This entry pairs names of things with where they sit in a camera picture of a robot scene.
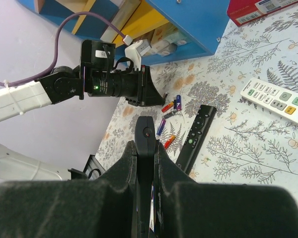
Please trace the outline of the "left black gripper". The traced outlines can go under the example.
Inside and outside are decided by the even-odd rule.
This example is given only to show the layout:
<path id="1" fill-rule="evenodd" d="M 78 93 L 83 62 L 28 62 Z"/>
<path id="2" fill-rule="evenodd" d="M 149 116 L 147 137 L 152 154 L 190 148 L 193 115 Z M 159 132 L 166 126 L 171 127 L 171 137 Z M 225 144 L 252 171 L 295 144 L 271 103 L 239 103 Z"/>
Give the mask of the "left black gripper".
<path id="1" fill-rule="evenodd" d="M 153 84 L 150 67 L 142 65 L 140 69 L 115 70 L 115 97 L 125 97 L 133 106 L 162 106 L 165 99 Z"/>

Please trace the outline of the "black remote with back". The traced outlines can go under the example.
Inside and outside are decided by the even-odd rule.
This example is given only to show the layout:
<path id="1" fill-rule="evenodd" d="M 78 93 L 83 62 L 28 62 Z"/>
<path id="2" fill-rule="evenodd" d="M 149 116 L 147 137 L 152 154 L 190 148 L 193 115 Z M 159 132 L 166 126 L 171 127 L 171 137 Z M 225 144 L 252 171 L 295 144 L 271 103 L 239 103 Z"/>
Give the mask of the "black remote with back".
<path id="1" fill-rule="evenodd" d="M 154 171 L 155 127 L 153 118 L 140 116 L 135 127 L 137 151 L 137 237 L 149 237 L 151 191 Z"/>

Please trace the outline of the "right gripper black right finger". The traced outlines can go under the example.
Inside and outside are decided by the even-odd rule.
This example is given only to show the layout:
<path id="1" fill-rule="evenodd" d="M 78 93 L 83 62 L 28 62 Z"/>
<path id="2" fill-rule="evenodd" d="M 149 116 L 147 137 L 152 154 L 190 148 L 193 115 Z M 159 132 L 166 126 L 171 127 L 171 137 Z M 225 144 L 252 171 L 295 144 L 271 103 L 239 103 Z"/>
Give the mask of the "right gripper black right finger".
<path id="1" fill-rule="evenodd" d="M 154 155 L 158 238 L 298 238 L 298 207 L 283 188 L 198 183 L 158 144 Z"/>

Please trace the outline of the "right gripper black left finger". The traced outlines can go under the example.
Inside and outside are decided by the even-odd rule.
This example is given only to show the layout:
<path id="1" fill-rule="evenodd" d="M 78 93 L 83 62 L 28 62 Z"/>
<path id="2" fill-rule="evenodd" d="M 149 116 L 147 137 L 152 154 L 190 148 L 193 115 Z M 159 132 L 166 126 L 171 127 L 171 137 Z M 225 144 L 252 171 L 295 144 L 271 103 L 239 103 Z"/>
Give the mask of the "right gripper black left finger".
<path id="1" fill-rule="evenodd" d="M 0 238 L 134 238 L 136 146 L 96 180 L 0 184 Z"/>

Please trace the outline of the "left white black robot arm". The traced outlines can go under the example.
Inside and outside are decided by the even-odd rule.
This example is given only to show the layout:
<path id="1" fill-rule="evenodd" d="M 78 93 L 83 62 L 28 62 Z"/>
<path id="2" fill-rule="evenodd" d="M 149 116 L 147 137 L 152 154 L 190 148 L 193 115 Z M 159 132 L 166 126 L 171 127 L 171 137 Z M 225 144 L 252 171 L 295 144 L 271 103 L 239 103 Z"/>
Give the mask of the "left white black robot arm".
<path id="1" fill-rule="evenodd" d="M 0 122 L 24 113 L 54 105 L 72 97 L 124 97 L 132 106 L 151 107 L 165 103 L 155 88 L 150 68 L 140 58 L 126 55 L 125 70 L 117 68 L 115 44 L 84 40 L 80 64 L 76 68 L 52 68 L 31 82 L 0 89 Z M 0 144 L 0 179 L 3 180 L 72 180 L 86 179 L 76 169 L 62 169 L 27 157 Z"/>

